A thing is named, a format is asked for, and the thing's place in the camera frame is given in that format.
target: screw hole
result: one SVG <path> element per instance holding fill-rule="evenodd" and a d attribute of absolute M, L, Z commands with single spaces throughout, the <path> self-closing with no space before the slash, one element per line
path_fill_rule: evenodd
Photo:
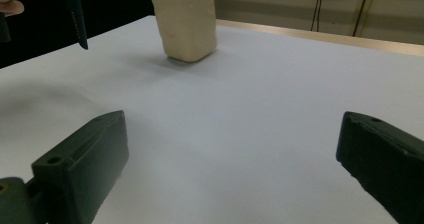
<path fill-rule="evenodd" d="M 48 164 L 56 164 L 58 162 L 60 162 L 60 157 L 52 157 L 47 161 Z"/>
<path fill-rule="evenodd" d="M 7 183 L 0 183 L 0 194 L 2 192 L 7 191 L 8 188 L 9 188 L 9 184 L 7 184 Z"/>

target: beige wall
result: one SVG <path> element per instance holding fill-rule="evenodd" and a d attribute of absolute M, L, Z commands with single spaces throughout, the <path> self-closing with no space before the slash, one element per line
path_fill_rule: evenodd
<path fill-rule="evenodd" d="M 352 35 L 362 0 L 323 0 L 320 31 Z M 310 30 L 316 0 L 216 0 L 220 19 Z M 424 45 L 424 0 L 369 0 L 356 36 Z"/>

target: pencil holder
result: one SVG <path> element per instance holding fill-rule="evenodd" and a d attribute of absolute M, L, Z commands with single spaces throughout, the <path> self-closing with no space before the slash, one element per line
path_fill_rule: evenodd
<path fill-rule="evenodd" d="M 152 0 L 165 53 L 195 62 L 216 49 L 214 0 Z"/>

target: dark fabric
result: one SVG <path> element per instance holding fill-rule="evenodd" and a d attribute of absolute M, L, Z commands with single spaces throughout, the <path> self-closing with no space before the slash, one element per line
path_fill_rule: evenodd
<path fill-rule="evenodd" d="M 25 12 L 7 18 L 12 41 L 0 43 L 0 68 L 77 42 L 65 0 L 21 1 Z M 81 3 L 88 37 L 153 14 L 151 0 L 81 0 Z"/>

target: black cable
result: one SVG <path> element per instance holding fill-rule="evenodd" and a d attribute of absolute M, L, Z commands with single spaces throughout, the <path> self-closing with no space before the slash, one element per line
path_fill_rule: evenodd
<path fill-rule="evenodd" d="M 318 11 L 318 6 L 320 6 L 320 0 L 317 0 L 315 3 L 315 10 L 314 10 L 314 17 L 312 18 L 312 25 L 311 25 L 311 31 L 314 30 L 314 24 L 315 24 L 315 17 L 317 15 L 317 11 Z"/>
<path fill-rule="evenodd" d="M 316 16 L 316 14 L 317 14 L 318 4 L 319 4 L 319 0 L 317 0 L 317 2 L 316 2 L 316 4 L 315 4 L 314 17 L 312 18 L 311 31 L 312 31 L 312 30 L 314 30 L 315 16 Z"/>
<path fill-rule="evenodd" d="M 319 32 L 319 17 L 321 13 L 321 4 L 322 4 L 322 0 L 319 0 L 319 7 L 318 7 L 318 14 L 317 14 L 317 32 Z"/>
<path fill-rule="evenodd" d="M 367 0 L 362 0 L 361 9 L 359 10 L 358 19 L 356 19 L 355 29 L 353 30 L 353 34 L 352 34 L 353 37 L 356 36 L 356 31 L 358 30 L 359 21 L 361 20 L 362 12 L 364 11 L 366 1 Z"/>

